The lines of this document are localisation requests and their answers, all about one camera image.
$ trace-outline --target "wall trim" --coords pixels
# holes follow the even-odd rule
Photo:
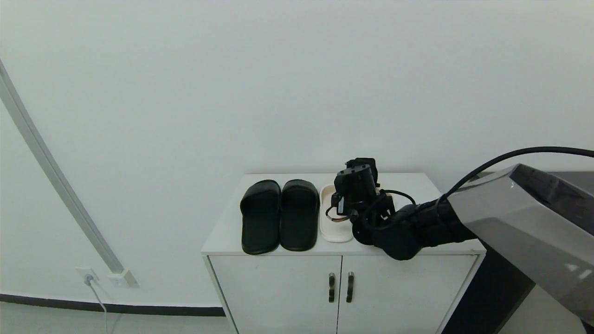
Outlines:
[[[103,312],[99,303],[68,301],[0,294],[0,301],[31,306],[65,308],[67,310]],[[136,306],[104,304],[110,313],[148,314],[154,316],[224,317],[222,307]]]

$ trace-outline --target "cabinet handle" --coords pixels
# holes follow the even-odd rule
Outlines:
[[[355,285],[355,274],[349,272],[349,286],[346,290],[346,302],[350,303],[353,301],[353,286]]]
[[[336,284],[336,277],[334,273],[330,273],[328,275],[328,285],[330,289],[328,290],[328,303],[334,302],[334,285]]]

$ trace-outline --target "slipper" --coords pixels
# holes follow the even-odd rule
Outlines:
[[[280,245],[290,251],[311,249],[318,238],[319,209],[318,191],[311,182],[287,182],[281,195]]]
[[[255,183],[239,204],[243,215],[241,248],[250,255],[273,251],[279,245],[280,186],[271,179]]]
[[[347,242],[353,238],[352,223],[350,220],[333,222],[326,216],[326,210],[331,206],[332,194],[336,192],[334,184],[329,184],[320,191],[320,232],[326,241]],[[339,218],[337,208],[332,207],[328,213],[330,217]]]

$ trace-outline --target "black slipper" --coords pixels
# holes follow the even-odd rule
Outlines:
[[[265,179],[245,192],[239,204],[243,218],[241,248],[250,255],[273,251],[279,245],[280,187]]]
[[[318,238],[320,197],[311,182],[294,179],[281,195],[280,244],[291,251],[311,249]]]

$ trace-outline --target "white cabinet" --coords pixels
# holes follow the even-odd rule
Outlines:
[[[321,236],[306,252],[279,246],[261,256],[243,253],[239,201],[250,185],[274,179],[282,187],[302,178],[321,189],[334,176],[243,177],[202,249],[230,325],[239,334],[441,332],[485,255],[477,240],[424,248],[409,261],[391,259],[354,239],[332,243]],[[424,174],[380,174],[379,181],[419,203],[440,195]],[[406,204],[395,198],[397,208]]]
[[[338,332],[435,333],[477,256],[344,256]],[[353,276],[347,302],[348,276]]]
[[[330,303],[328,274],[340,275],[340,256],[213,256],[210,261],[242,334],[336,331],[338,291]]]

